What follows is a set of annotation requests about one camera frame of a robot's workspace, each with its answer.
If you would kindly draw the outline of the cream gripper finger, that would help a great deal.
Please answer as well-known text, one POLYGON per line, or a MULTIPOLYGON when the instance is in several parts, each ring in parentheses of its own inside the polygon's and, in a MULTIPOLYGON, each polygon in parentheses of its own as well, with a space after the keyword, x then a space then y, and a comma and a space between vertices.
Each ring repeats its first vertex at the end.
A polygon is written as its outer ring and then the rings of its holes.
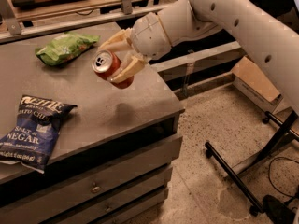
POLYGON ((109 81, 116 84, 122 83, 141 71, 145 65, 146 61, 141 54, 128 53, 121 62, 121 66, 109 77, 109 81))
POLYGON ((106 49, 112 52, 133 50, 131 40, 132 29, 122 29, 105 41, 99 49, 106 49))

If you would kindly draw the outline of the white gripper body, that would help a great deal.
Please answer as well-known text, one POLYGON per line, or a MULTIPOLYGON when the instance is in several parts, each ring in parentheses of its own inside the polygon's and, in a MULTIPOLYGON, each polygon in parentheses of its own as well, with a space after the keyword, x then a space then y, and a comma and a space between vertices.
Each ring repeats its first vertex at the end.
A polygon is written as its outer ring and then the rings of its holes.
POLYGON ((138 19, 130 34, 134 49, 150 60, 159 60, 171 50, 171 44, 155 13, 138 19))

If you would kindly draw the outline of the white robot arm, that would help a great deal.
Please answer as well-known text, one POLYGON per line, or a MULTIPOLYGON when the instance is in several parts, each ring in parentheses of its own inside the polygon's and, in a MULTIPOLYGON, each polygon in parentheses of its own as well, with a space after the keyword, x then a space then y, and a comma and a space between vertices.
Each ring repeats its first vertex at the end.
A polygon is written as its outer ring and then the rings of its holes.
POLYGON ((238 42, 299 114, 299 35, 250 0, 177 0, 117 32, 101 48, 127 51, 130 59, 122 68, 134 75, 140 67, 133 57, 158 60, 181 42, 221 29, 238 42))

